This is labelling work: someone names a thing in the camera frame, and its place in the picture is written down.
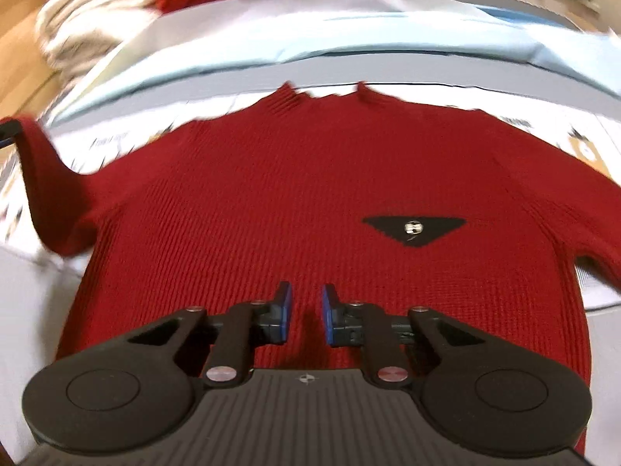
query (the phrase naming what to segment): white fabric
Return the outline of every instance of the white fabric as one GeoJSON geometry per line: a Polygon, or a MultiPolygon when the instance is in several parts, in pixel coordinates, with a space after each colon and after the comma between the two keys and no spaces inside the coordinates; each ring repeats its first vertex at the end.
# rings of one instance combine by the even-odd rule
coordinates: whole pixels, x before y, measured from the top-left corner
{"type": "Polygon", "coordinates": [[[48,43],[45,52],[49,65],[60,70],[66,82],[76,82],[158,15],[152,9],[94,9],[82,13],[63,24],[48,43]]]}
{"type": "Polygon", "coordinates": [[[49,65],[74,83],[114,47],[139,33],[160,13],[155,0],[50,0],[35,34],[49,65]]]}
{"type": "Polygon", "coordinates": [[[112,79],[154,52],[201,38],[234,33],[249,26],[271,25],[288,16],[289,22],[338,18],[367,13],[446,12],[479,22],[499,22],[474,5],[454,0],[221,0],[164,15],[133,39],[110,52],[52,111],[52,118],[92,89],[112,79]]]}
{"type": "Polygon", "coordinates": [[[621,97],[621,49],[605,35],[500,19],[490,22],[451,12],[373,12],[338,17],[313,14],[305,20],[283,15],[168,47],[93,87],[70,106],[59,105],[50,116],[63,120],[128,92],[190,75],[281,64],[327,53],[397,50],[529,63],[621,97]]]}

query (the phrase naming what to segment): ribbed black surface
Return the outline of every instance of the ribbed black surface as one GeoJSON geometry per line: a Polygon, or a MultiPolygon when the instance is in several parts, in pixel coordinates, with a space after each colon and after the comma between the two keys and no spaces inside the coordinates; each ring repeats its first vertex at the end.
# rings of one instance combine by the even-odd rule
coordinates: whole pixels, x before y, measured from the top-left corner
{"type": "Polygon", "coordinates": [[[578,466],[571,451],[542,459],[484,457],[449,442],[411,398],[364,381],[359,370],[257,370],[242,387],[211,391],[175,433],[113,457],[49,445],[25,466],[578,466]],[[314,381],[300,381],[302,375],[314,381]]]}

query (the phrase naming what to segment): white surface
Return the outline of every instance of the white surface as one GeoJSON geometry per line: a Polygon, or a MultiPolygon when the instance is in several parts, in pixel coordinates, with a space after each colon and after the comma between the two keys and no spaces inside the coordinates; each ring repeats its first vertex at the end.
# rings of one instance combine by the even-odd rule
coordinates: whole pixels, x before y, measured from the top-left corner
{"type": "MultiPolygon", "coordinates": [[[[374,89],[406,101],[452,105],[471,110],[482,108],[515,126],[527,130],[567,152],[567,132],[574,126],[588,135],[606,156],[611,174],[619,179],[621,155],[614,139],[621,138],[617,122],[560,105],[489,92],[477,88],[444,85],[373,85],[374,89]]],[[[313,96],[347,94],[354,85],[305,89],[313,96]]],[[[68,133],[55,140],[64,162],[81,172],[92,172],[117,156],[144,145],[150,137],[168,127],[178,127],[194,118],[213,118],[241,110],[269,92],[217,97],[187,104],[142,111],[108,120],[87,130],[68,133]]],[[[29,378],[50,363],[60,337],[67,310],[79,283],[88,255],[62,261],[46,252],[36,237],[27,214],[23,183],[2,197],[0,212],[7,204],[10,213],[0,222],[0,242],[4,240],[11,216],[20,208],[23,216],[8,244],[0,248],[0,268],[8,275],[0,299],[0,441],[19,461],[34,443],[21,415],[21,393],[29,378]],[[43,265],[33,263],[43,261],[43,265]]],[[[621,304],[621,294],[593,274],[580,272],[586,308],[621,304]]],[[[593,351],[592,394],[594,411],[588,429],[587,456],[596,466],[619,466],[621,461],[621,308],[597,312],[589,318],[593,351]]]]}

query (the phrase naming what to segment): silver screw head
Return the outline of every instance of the silver screw head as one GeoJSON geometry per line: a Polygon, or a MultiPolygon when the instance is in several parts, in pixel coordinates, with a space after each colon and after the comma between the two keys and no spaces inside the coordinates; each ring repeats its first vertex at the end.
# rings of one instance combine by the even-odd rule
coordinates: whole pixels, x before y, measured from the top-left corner
{"type": "Polygon", "coordinates": [[[423,225],[419,221],[410,221],[406,222],[403,229],[406,231],[408,235],[420,235],[423,232],[423,225]]]}
{"type": "Polygon", "coordinates": [[[230,366],[214,366],[206,375],[212,382],[228,382],[237,376],[237,370],[230,366]]]}
{"type": "Polygon", "coordinates": [[[384,382],[403,382],[408,377],[408,371],[397,366],[386,366],[378,371],[378,378],[384,382]]]}

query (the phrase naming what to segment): red knit sweater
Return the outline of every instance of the red knit sweater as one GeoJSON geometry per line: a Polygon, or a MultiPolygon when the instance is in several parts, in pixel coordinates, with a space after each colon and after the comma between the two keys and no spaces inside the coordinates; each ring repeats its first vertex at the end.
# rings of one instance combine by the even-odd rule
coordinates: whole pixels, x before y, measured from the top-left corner
{"type": "Polygon", "coordinates": [[[345,367],[326,347],[321,286],[404,314],[427,305],[589,379],[574,259],[621,282],[621,190],[482,111],[410,104],[364,85],[313,99],[284,85],[190,122],[91,175],[32,120],[17,140],[32,220],[61,255],[94,245],[58,354],[189,305],[210,313],[294,289],[289,342],[257,366],[345,367]],[[421,247],[370,217],[457,217],[421,247]]]}

